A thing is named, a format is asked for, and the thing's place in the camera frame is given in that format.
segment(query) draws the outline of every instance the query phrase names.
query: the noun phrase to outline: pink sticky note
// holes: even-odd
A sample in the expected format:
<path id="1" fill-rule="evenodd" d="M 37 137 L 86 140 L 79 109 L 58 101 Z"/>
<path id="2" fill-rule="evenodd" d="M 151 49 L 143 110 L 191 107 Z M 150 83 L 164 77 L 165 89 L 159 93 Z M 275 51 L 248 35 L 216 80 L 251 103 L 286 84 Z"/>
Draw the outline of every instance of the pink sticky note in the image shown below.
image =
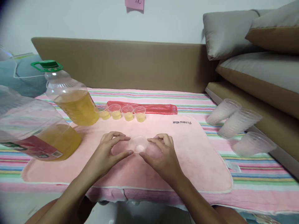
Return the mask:
<path id="1" fill-rule="evenodd" d="M 125 0 L 125 6 L 133 9 L 143 10 L 144 0 Z"/>

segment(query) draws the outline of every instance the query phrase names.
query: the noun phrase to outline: red label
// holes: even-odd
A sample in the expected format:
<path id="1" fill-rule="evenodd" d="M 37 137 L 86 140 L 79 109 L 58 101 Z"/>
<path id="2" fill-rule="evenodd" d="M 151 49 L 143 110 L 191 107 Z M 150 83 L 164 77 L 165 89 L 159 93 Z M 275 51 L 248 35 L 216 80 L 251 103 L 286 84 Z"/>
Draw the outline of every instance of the red label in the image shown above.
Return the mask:
<path id="1" fill-rule="evenodd" d="M 63 155 L 56 148 L 34 135 L 20 141 L 1 144 L 44 161 L 54 160 Z"/>

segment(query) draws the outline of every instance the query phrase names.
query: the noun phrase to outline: pillow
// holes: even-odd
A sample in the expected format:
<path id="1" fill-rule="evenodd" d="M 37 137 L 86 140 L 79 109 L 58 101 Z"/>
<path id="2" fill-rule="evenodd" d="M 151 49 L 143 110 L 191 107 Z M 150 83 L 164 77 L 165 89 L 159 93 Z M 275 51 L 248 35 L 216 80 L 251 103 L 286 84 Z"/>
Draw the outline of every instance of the pillow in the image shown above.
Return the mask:
<path id="1" fill-rule="evenodd" d="M 209 60 L 227 59 L 263 51 L 245 39 L 255 18 L 270 10 L 211 12 L 203 14 L 206 49 Z"/>
<path id="2" fill-rule="evenodd" d="M 38 76 L 43 75 L 33 68 L 30 63 L 41 61 L 39 55 L 31 55 L 25 58 L 16 59 L 18 64 L 16 70 L 16 77 Z M 15 62 L 13 60 L 0 61 L 0 85 L 7 86 L 17 91 L 22 96 L 37 97 L 46 92 L 47 80 L 44 76 L 32 78 L 14 78 L 13 73 L 15 69 Z"/>
<path id="3" fill-rule="evenodd" d="M 299 119 L 299 57 L 274 52 L 237 55 L 216 71 L 256 98 Z"/>
<path id="4" fill-rule="evenodd" d="M 254 19 L 246 39 L 270 51 L 299 54 L 299 0 Z"/>

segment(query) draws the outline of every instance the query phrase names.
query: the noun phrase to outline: hand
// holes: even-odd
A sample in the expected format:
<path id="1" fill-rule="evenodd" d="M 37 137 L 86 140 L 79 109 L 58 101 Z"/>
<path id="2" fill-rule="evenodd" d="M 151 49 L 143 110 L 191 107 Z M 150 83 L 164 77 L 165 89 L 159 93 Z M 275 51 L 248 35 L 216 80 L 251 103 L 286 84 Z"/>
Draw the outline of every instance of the hand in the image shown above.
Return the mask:
<path id="1" fill-rule="evenodd" d="M 130 138 L 121 132 L 104 134 L 99 146 L 80 173 L 80 175 L 84 176 L 85 181 L 92 186 L 101 177 L 106 175 L 115 164 L 132 155 L 134 153 L 132 150 L 124 151 L 116 156 L 113 156 L 111 153 L 111 149 L 115 144 L 119 141 L 128 140 Z"/>
<path id="2" fill-rule="evenodd" d="M 148 138 L 162 151 L 162 156 L 155 160 L 144 152 L 139 155 L 148 163 L 170 186 L 179 182 L 185 175 L 182 172 L 174 150 L 173 139 L 168 134 L 157 134 L 154 138 Z"/>

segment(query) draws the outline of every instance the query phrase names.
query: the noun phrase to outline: white cable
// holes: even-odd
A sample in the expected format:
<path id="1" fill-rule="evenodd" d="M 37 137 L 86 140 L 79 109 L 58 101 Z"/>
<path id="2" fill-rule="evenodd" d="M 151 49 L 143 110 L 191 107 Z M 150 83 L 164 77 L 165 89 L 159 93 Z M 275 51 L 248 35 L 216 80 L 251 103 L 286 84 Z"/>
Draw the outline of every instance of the white cable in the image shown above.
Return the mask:
<path id="1" fill-rule="evenodd" d="M 0 45 L 0 47 L 1 47 L 4 51 L 6 51 L 6 53 L 10 54 L 10 56 L 13 58 L 13 60 L 14 60 L 14 62 L 15 62 L 15 64 L 16 64 L 15 69 L 14 69 L 14 71 L 13 71 L 13 77 L 14 77 L 14 78 L 34 78 L 34 77 L 44 76 L 44 75 L 38 75 L 38 76 L 16 77 L 16 72 L 17 72 L 18 64 L 17 64 L 17 62 L 16 62 L 16 60 L 15 60 L 15 55 L 14 55 L 11 51 L 6 50 L 3 46 Z"/>

